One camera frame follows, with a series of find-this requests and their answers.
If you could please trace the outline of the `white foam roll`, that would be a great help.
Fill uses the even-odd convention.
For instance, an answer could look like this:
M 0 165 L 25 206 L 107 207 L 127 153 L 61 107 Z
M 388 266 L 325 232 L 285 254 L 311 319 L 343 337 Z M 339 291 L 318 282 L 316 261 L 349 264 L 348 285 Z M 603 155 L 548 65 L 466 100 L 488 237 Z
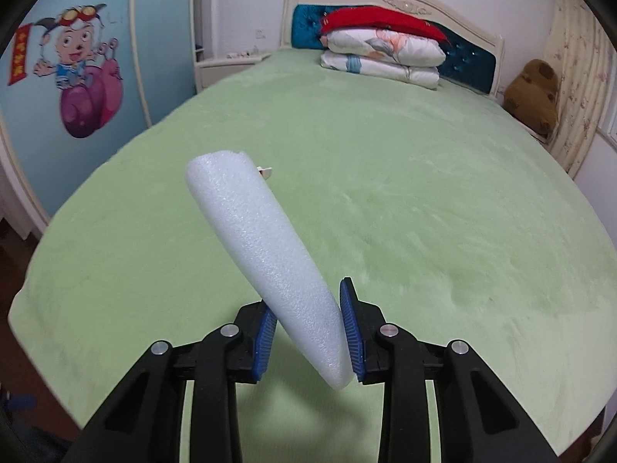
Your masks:
M 352 379 L 339 305 L 258 167 L 245 153 L 192 159 L 187 187 L 241 274 L 332 388 Z

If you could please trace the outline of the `brown plush bear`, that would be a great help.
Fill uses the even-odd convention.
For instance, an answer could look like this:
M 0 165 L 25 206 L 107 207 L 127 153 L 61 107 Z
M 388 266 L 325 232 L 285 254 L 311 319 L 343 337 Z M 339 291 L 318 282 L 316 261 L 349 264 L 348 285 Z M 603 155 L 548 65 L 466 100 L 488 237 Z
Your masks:
M 543 60 L 531 60 L 506 87 L 503 109 L 536 134 L 549 137 L 557 125 L 559 88 L 553 68 Z

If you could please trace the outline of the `floral folded quilt lower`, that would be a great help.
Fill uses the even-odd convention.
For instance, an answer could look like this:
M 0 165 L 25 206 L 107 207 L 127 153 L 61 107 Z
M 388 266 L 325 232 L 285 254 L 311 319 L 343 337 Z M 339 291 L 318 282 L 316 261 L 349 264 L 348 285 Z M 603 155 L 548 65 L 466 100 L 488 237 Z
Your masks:
M 416 85 L 435 90 L 438 87 L 440 75 L 436 67 L 409 67 L 380 62 L 354 54 L 340 54 L 325 51 L 320 56 L 323 68 L 343 71 L 353 74 L 387 78 L 392 81 Z

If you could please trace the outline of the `white nightstand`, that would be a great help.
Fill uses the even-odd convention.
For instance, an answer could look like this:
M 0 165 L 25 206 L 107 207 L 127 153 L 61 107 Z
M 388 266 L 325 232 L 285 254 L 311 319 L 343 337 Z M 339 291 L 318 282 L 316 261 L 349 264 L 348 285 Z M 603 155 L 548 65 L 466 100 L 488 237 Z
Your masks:
M 197 92 L 211 87 L 230 75 L 245 71 L 264 61 L 269 51 L 228 52 L 222 57 L 207 57 L 203 48 L 194 53 L 194 82 Z

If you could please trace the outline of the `cream bed headboard blue padding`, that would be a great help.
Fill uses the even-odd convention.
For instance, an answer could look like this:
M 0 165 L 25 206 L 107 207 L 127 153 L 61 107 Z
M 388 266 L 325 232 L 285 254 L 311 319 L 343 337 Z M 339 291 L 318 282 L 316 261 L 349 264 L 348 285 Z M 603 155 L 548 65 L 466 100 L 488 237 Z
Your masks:
M 285 0 L 280 46 L 322 49 L 321 36 L 344 27 L 433 39 L 445 52 L 443 78 L 492 97 L 498 93 L 504 40 L 438 0 Z

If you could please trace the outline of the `blue cartoon wardrobe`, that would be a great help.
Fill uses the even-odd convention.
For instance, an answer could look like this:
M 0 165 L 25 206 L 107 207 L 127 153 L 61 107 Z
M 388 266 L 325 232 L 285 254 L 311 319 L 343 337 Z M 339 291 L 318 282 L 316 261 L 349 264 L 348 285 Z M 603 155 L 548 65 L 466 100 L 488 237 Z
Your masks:
M 38 0 L 1 58 L 10 153 L 54 214 L 194 94 L 190 0 Z

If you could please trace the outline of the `floral cream curtain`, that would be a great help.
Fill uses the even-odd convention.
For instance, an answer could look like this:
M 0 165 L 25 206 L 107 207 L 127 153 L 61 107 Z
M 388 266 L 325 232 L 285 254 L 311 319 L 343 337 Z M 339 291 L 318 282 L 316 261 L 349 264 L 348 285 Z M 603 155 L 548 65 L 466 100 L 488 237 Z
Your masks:
M 555 0 L 544 60 L 560 78 L 549 153 L 575 177 L 608 102 L 613 45 L 583 0 Z

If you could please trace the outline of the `red pillow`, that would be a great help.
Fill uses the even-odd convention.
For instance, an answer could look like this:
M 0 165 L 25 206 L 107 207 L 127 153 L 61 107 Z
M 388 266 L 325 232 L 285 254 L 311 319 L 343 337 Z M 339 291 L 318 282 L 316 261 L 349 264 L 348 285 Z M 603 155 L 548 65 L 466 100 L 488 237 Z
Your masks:
M 348 28 L 371 28 L 391 30 L 406 35 L 432 39 L 439 44 L 448 43 L 447 36 L 433 24 L 418 19 L 398 10 L 388 10 L 379 6 L 359 6 L 339 8 L 324 16 L 321 20 L 322 45 L 326 45 L 325 36 L 334 30 Z

